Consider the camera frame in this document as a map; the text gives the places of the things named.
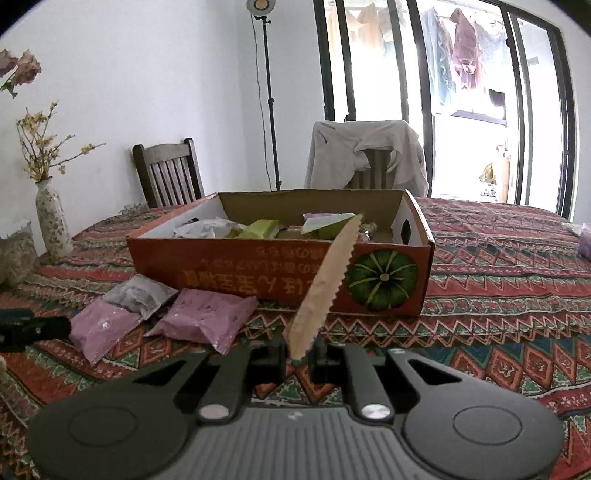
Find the chair backrest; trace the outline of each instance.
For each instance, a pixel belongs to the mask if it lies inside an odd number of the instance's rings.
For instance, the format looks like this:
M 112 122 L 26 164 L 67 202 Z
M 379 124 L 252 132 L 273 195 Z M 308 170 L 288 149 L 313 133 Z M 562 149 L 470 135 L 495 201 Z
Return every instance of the chair backrest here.
M 150 148 L 136 145 L 133 155 L 150 208 L 182 205 L 204 196 L 193 139 Z
M 394 184 L 394 175 L 388 175 L 388 163 L 391 150 L 364 150 L 367 155 L 369 170 L 356 171 L 346 189 L 390 190 Z

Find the cardboard box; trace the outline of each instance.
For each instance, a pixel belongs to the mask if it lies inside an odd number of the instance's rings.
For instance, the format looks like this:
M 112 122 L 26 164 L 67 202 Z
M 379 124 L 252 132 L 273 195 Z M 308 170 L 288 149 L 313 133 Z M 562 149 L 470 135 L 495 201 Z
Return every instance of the cardboard box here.
M 304 213 L 362 213 L 374 242 L 358 242 L 332 310 L 418 316 L 435 245 L 412 195 L 404 190 L 288 190 L 219 193 L 180 207 L 133 231 L 127 243 L 138 273 L 174 288 L 257 296 L 297 306 L 330 241 L 172 238 L 193 218 L 249 225 L 277 219 L 302 225 Z

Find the patterned tablecloth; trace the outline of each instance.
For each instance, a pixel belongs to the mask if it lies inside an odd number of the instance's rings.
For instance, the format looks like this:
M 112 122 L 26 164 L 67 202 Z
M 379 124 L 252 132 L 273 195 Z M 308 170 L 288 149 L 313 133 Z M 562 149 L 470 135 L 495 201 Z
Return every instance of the patterned tablecloth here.
M 553 479 L 591 478 L 591 262 L 577 256 L 577 239 L 561 227 L 560 217 L 530 207 L 432 199 L 421 199 L 420 206 L 437 242 L 422 316 L 331 315 L 323 333 L 328 340 L 360 343 L 378 354 L 393 346 L 411 348 L 536 398 L 564 423 L 564 450 Z M 0 293 L 0 307 L 75 315 L 133 275 L 125 235 L 166 211 L 118 216 L 90 227 L 76 237 L 76 249 L 61 263 L 43 266 L 16 290 Z M 292 315 L 261 305 L 237 341 L 268 339 Z M 25 431 L 45 403 L 189 348 L 206 348 L 144 338 L 151 325 L 135 329 L 95 367 L 60 341 L 5 355 L 9 373 L 0 383 L 5 479 L 38 478 Z M 333 386 L 312 384 L 306 367 L 289 367 L 288 373 L 283 385 L 257 388 L 252 401 L 342 401 Z

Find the sliding glass door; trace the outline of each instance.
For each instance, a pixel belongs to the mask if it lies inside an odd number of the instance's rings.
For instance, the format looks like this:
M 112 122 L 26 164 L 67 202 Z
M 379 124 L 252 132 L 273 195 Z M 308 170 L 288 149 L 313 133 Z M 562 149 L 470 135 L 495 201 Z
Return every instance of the sliding glass door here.
M 492 0 L 314 1 L 337 121 L 406 120 L 434 197 L 568 217 L 574 105 L 556 27 Z

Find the white ceramic vase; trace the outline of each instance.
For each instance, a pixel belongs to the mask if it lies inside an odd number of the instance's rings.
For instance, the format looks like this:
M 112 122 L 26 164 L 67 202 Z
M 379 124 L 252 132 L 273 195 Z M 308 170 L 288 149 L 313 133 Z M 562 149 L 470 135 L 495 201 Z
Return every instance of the white ceramic vase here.
M 74 245 L 68 232 L 60 196 L 51 185 L 51 178 L 40 181 L 37 187 L 39 191 L 35 205 L 43 242 L 50 257 L 56 260 L 71 253 Z

